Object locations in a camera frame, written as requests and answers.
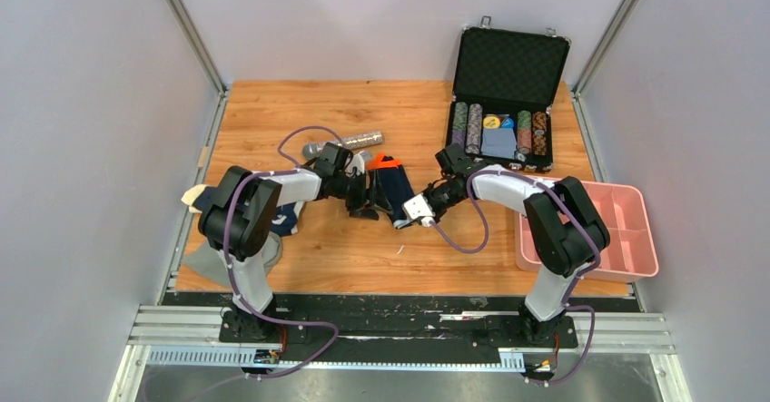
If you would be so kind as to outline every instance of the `open case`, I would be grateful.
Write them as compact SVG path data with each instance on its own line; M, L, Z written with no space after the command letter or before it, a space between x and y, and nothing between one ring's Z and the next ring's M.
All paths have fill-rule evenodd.
M553 169L550 109L567 60L570 41L552 31L553 34L530 34L492 29L489 28L490 21L491 18L484 16L480 27L467 27L462 33L446 144L453 142L452 132L457 129L453 125L456 123L455 114L463 110L458 108L458 104L480 104L483 108L482 122L490 115L498 116L501 122L506 116L511 118L516 138L512 143L516 146L505 150L511 152L510 156L501 157L486 155L483 149L476 152L463 144L468 155L514 170L549 172ZM522 111L530 112L530 119L536 114L545 114L545 121L539 120L542 126L538 130L529 127L533 139L537 133L538 150L532 149L532 139L529 149L526 138L522 138L524 142L517 145L518 114ZM471 125L468 118L467 132L471 132ZM479 146L484 141L485 125L480 125Z

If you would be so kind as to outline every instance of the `gray wall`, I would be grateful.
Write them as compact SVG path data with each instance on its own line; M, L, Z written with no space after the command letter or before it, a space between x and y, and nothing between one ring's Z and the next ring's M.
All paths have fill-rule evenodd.
M586 93L611 181L647 199L698 401L767 400L770 0L641 0Z
M184 0L217 68L239 79L451 79L459 29L573 40L573 83L620 0Z
M0 0L0 399L105 400L214 93L164 0Z

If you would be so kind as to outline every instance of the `pink tray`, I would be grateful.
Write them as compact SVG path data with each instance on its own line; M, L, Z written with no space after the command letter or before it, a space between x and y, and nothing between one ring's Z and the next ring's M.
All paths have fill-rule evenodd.
M634 187L583 181L588 196L609 230L609 246L601 253L601 265L586 278L633 282L657 274L657 255L650 234L642 193ZM539 270L540 258L529 222L517 215L516 265L523 270Z

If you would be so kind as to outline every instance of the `wooden table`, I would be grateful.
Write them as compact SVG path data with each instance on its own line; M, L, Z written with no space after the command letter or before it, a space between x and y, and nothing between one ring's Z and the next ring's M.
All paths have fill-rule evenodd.
M216 185L234 164L252 170L281 170L291 163L276 153L286 134L303 125L331 127L342 136L382 130L385 143L370 148L403 161L415 191L439 178L434 154L444 146L451 83L238 82L232 88L214 147L206 183ZM568 89L562 84L552 110L555 167L548 176L593 178ZM300 133L286 151L301 159L306 142L329 140L325 132ZM281 261L268 277L276 291L395 294L525 295L534 272L515 263L513 211L482 202L489 219L487 248L474 255L452 249L433 230L394 230L386 217L348 217L341 200L307 204L299 234L283 239ZM478 214L464 201L441 219L464 247L482 238ZM203 243L197 228L185 254ZM222 290L182 264L179 290ZM623 283L583 280L578 295L626 296Z

